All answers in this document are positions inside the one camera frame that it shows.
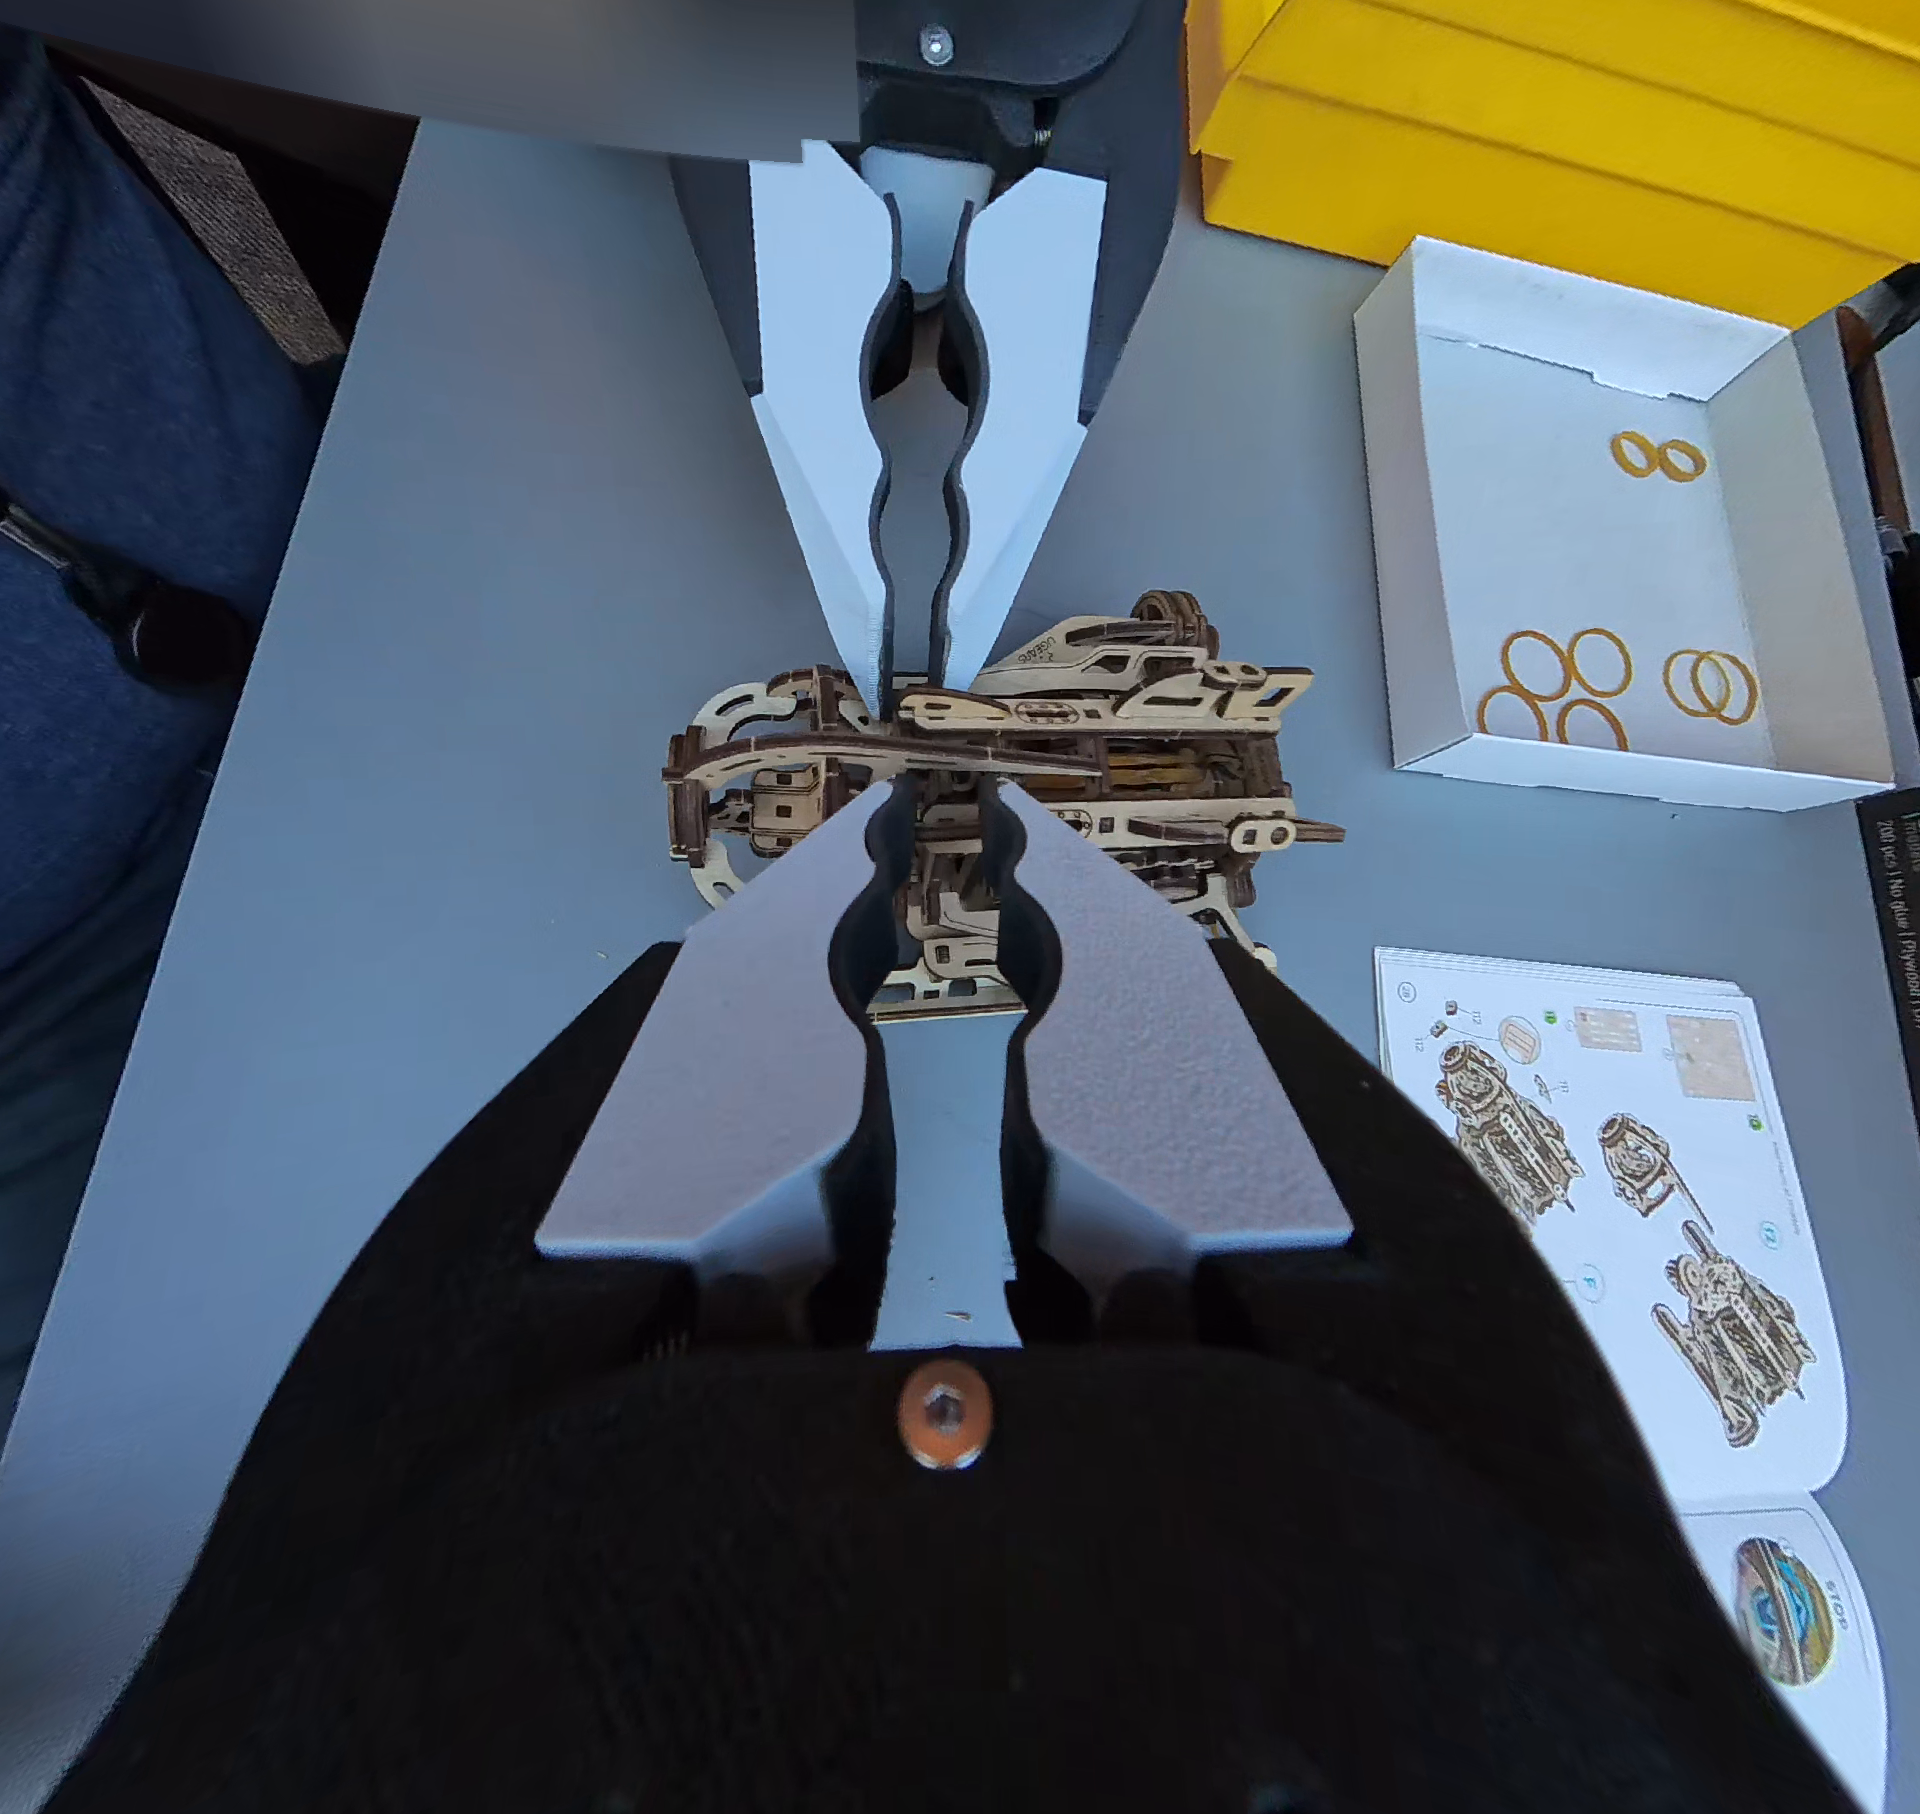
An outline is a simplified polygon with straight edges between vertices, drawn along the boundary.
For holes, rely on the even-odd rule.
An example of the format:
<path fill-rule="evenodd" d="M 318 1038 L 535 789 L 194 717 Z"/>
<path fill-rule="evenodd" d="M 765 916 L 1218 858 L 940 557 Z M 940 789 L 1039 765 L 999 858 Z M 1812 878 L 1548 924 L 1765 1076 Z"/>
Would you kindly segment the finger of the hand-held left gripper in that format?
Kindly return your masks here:
<path fill-rule="evenodd" d="M 967 691 L 1018 601 L 1069 468 L 1100 266 L 1105 184 L 1027 169 L 975 203 L 992 169 L 920 169 L 920 250 L 948 236 L 948 323 L 975 354 L 971 434 L 948 460 L 953 557 L 940 588 L 929 673 Z"/>
<path fill-rule="evenodd" d="M 894 669 L 894 583 L 879 559 L 889 450 L 874 358 L 900 295 L 900 210 L 826 138 L 752 163 L 756 429 L 780 473 L 831 645 L 859 692 Z"/>

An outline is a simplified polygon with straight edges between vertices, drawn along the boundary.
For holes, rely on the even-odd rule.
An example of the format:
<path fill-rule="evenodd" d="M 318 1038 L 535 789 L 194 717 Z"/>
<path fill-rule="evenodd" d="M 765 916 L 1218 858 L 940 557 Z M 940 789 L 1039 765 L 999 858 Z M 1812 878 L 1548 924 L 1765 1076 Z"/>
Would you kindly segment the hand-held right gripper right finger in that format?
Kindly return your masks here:
<path fill-rule="evenodd" d="M 1081 1340 L 1124 1273 L 1343 1250 L 1341 1201 L 1215 944 L 1018 784 L 979 800 L 997 968 L 1006 1310 Z"/>

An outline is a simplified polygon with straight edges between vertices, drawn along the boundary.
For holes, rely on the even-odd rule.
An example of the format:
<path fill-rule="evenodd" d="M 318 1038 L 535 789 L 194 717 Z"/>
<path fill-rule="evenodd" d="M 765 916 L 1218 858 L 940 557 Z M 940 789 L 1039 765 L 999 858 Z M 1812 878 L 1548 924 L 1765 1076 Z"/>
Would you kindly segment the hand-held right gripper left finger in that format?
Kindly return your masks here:
<path fill-rule="evenodd" d="M 874 996 L 913 817 L 913 776 L 879 776 L 686 934 L 539 1217 L 544 1260 L 756 1273 L 813 1340 L 874 1340 L 900 1173 Z"/>

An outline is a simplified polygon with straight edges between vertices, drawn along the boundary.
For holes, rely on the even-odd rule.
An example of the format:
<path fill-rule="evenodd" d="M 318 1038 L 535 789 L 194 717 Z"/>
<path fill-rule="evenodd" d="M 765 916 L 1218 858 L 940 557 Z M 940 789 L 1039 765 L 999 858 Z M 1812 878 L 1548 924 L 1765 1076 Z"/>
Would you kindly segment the wooden mechanical model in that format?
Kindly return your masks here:
<path fill-rule="evenodd" d="M 1069 618 L 967 691 L 894 679 L 879 717 L 843 669 L 793 669 L 712 692 L 664 754 L 671 854 L 704 908 L 747 882 L 739 851 L 780 858 L 879 776 L 920 776 L 913 867 L 900 887 L 900 963 L 879 1021 L 1024 1013 L 997 968 L 997 887 L 979 873 L 979 784 L 999 776 L 1100 843 L 1118 873 L 1276 968 L 1241 908 L 1260 854 L 1343 839 L 1304 817 L 1276 729 L 1306 669 L 1218 654 L 1186 589 L 1124 618 Z"/>

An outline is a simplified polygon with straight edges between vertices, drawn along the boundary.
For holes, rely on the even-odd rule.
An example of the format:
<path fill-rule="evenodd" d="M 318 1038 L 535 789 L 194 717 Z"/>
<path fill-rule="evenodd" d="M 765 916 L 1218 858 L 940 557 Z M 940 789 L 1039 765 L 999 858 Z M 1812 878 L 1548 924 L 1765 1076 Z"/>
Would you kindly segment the illustrated instruction booklet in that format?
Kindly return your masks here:
<path fill-rule="evenodd" d="M 1849 1374 L 1757 1013 L 1725 978 L 1375 951 L 1382 1067 L 1522 1217 L 1701 1581 L 1865 1809 L 1890 1701 L 1814 1508 Z"/>

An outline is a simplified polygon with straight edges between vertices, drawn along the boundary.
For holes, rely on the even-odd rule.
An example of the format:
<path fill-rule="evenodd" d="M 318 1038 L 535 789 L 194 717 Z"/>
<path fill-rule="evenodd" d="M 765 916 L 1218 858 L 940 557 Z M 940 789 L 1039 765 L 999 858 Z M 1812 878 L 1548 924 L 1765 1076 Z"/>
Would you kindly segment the white cardboard box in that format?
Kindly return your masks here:
<path fill-rule="evenodd" d="M 1892 789 L 1794 336 L 1440 236 L 1352 309 L 1394 765 L 1709 808 L 1819 808 Z M 1701 481 L 1630 481 L 1606 434 L 1683 434 Z M 1473 738 L 1517 627 L 1616 627 L 1630 754 Z M 1752 728 L 1683 719 L 1670 646 L 1752 665 Z"/>

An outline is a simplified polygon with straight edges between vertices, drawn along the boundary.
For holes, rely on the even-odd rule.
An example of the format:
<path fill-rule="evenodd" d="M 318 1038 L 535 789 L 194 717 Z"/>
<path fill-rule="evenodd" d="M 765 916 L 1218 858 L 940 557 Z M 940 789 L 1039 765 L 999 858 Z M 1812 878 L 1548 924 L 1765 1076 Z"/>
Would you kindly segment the group of yellow rubber bands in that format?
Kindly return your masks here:
<path fill-rule="evenodd" d="M 1701 481 L 1713 473 L 1699 441 L 1648 441 L 1647 429 L 1606 434 L 1606 460 L 1630 481 Z M 1494 738 L 1494 719 L 1523 717 L 1532 739 L 1630 754 L 1626 692 L 1638 669 L 1626 634 L 1599 622 L 1562 640 L 1517 627 L 1501 640 L 1494 669 L 1501 679 L 1473 703 L 1473 738 Z M 1670 646 L 1662 665 L 1662 700 L 1683 719 L 1735 729 L 1757 719 L 1765 691 L 1752 665 L 1735 646 Z"/>

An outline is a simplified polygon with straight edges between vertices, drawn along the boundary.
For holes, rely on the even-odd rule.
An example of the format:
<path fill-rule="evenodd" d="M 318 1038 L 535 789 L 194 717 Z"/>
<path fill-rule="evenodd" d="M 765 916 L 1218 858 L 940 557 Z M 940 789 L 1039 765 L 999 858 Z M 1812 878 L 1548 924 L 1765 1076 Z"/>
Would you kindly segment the person in blue clothing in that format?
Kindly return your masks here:
<path fill-rule="evenodd" d="M 7 506 L 260 622 L 318 390 L 113 157 L 44 49 L 0 36 Z M 0 565 L 0 1395 L 14 1414 L 234 692 L 141 684 L 51 559 Z"/>

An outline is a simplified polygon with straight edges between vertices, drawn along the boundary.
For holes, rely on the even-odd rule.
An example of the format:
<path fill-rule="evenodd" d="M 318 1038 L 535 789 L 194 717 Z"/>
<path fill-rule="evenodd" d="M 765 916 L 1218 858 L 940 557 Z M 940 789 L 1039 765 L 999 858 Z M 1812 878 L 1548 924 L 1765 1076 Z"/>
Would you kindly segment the black printed kit box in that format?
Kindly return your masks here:
<path fill-rule="evenodd" d="M 1920 1109 L 1920 789 L 1858 800 L 1858 839 L 1879 911 L 1908 1109 Z"/>

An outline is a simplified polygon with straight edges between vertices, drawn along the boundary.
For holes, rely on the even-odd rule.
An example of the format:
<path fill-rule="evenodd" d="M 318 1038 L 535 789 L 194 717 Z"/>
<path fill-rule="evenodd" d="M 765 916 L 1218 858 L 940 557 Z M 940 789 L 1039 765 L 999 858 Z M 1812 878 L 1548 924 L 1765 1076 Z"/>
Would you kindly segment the dark brown object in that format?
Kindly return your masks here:
<path fill-rule="evenodd" d="M 1858 571 L 1869 654 L 1890 717 L 1892 789 L 1913 793 L 1920 719 L 1920 534 L 1913 481 L 1903 475 L 1881 354 L 1920 323 L 1920 266 L 1901 266 L 1831 309 L 1854 410 L 1858 475 L 1869 502 L 1869 559 Z"/>

